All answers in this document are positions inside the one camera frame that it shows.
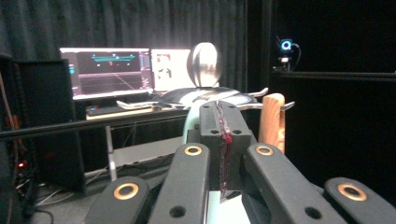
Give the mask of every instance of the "monitor screen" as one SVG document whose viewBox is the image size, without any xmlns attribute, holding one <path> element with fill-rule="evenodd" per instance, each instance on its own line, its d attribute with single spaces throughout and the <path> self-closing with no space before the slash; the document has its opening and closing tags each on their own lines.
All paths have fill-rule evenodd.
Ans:
<svg viewBox="0 0 396 224">
<path fill-rule="evenodd" d="M 187 72 L 189 49 L 152 49 L 155 91 L 195 88 Z"/>
<path fill-rule="evenodd" d="M 69 61 L 73 99 L 84 100 L 153 90 L 149 49 L 61 48 Z"/>
</svg>

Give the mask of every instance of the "black curtain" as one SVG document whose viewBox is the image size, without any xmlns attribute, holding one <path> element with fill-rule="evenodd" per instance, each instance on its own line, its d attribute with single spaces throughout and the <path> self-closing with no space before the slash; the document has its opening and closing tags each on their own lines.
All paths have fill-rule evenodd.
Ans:
<svg viewBox="0 0 396 224">
<path fill-rule="evenodd" d="M 4 1 L 0 51 L 16 60 L 59 59 L 60 47 L 191 49 L 221 53 L 220 86 L 247 90 L 246 1 Z"/>
</svg>

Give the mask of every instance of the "circular screw hole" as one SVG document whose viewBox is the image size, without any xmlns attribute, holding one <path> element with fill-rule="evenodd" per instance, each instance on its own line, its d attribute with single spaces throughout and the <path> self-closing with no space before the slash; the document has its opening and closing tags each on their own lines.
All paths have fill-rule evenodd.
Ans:
<svg viewBox="0 0 396 224">
<path fill-rule="evenodd" d="M 127 194 L 131 193 L 132 191 L 134 191 L 134 188 L 132 186 L 127 186 L 127 187 L 123 187 L 122 189 L 120 189 L 119 193 L 120 193 L 120 195 L 127 195 Z"/>
<path fill-rule="evenodd" d="M 357 190 L 355 190 L 355 189 L 353 189 L 353 188 L 346 187 L 346 188 L 345 188 L 345 191 L 348 192 L 348 193 L 350 193 L 350 194 L 352 194 L 352 195 L 355 195 L 355 196 L 361 195 Z"/>
<path fill-rule="evenodd" d="M 306 207 L 305 212 L 309 217 L 312 217 L 313 219 L 321 219 L 321 213 L 319 212 L 318 209 L 313 208 L 313 207 Z"/>
<path fill-rule="evenodd" d="M 260 152 L 262 152 L 262 153 L 270 153 L 270 149 L 268 148 L 268 147 L 261 147 L 260 148 Z"/>
<path fill-rule="evenodd" d="M 171 217 L 184 217 L 186 215 L 186 209 L 182 206 L 176 206 L 171 209 L 169 214 Z"/>
<path fill-rule="evenodd" d="M 196 147 L 190 147 L 189 148 L 189 152 L 190 153 L 195 153 L 195 152 L 197 152 L 198 151 L 198 148 L 196 148 Z"/>
</svg>

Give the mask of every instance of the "keyboard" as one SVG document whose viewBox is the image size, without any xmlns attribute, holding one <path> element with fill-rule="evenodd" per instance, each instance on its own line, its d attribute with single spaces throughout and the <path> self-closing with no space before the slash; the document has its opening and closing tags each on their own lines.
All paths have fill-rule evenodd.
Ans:
<svg viewBox="0 0 396 224">
<path fill-rule="evenodd" d="M 96 109 L 87 109 L 87 115 L 92 117 L 92 116 L 127 112 L 127 111 L 131 111 L 131 110 L 136 110 L 136 108 L 125 109 L 120 106 L 102 107 L 102 108 L 96 108 Z"/>
</svg>

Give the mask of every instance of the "speaker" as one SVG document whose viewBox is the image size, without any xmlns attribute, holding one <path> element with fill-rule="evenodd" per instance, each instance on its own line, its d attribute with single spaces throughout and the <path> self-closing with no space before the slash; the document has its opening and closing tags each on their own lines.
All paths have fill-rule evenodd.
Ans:
<svg viewBox="0 0 396 224">
<path fill-rule="evenodd" d="M 67 61 L 16 62 L 23 127 L 76 120 Z M 78 132 L 33 139 L 39 179 L 75 191 L 85 191 Z"/>
</svg>

